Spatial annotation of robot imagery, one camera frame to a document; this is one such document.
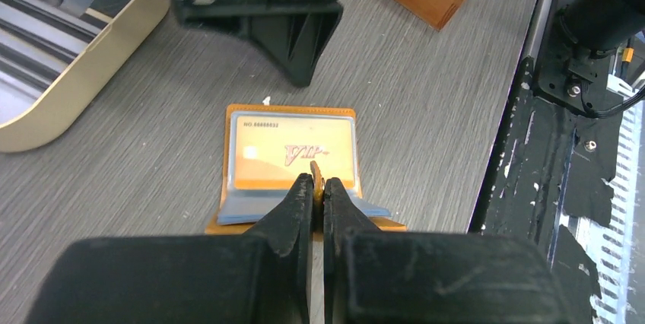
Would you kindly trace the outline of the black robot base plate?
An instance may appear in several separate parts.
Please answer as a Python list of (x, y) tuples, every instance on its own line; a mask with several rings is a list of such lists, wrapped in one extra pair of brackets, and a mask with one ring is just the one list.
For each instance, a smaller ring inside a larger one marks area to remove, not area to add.
[[(564, 161), (564, 134), (567, 129), (565, 109), (551, 104), (536, 90), (537, 61), (549, 13), (546, 8), (548, 2), (550, 0), (538, 0), (535, 6), (469, 231), (532, 241), (559, 280), (567, 308), (573, 322), (577, 323), (561, 277), (552, 268), (548, 257), (556, 229), (560, 195), (557, 179)], [(644, 104), (644, 70), (639, 68), (633, 74), (628, 73), (632, 46), (643, 29), (644, 26), (603, 54), (580, 45), (564, 32), (565, 40), (582, 51), (584, 59), (616, 56), (618, 77), (637, 89), (634, 97), (599, 113), (587, 112), (587, 117), (604, 119), (637, 103)]]

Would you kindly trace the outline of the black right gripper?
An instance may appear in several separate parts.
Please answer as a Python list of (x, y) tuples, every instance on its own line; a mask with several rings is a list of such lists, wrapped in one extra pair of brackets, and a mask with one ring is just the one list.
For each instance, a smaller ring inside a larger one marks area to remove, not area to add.
[(295, 87), (308, 87), (343, 14), (339, 0), (170, 0), (187, 27), (239, 27)]

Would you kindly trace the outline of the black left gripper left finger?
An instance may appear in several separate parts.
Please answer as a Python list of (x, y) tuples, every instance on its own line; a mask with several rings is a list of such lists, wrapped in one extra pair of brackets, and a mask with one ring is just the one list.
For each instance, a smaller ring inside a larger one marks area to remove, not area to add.
[(313, 178), (245, 233), (98, 237), (56, 260), (29, 323), (307, 323)]

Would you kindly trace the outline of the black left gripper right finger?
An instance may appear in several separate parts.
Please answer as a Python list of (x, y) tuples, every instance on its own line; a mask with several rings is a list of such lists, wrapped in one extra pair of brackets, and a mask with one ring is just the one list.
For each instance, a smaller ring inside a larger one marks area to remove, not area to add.
[(323, 202), (327, 323), (571, 323), (535, 245), (378, 228), (338, 178)]

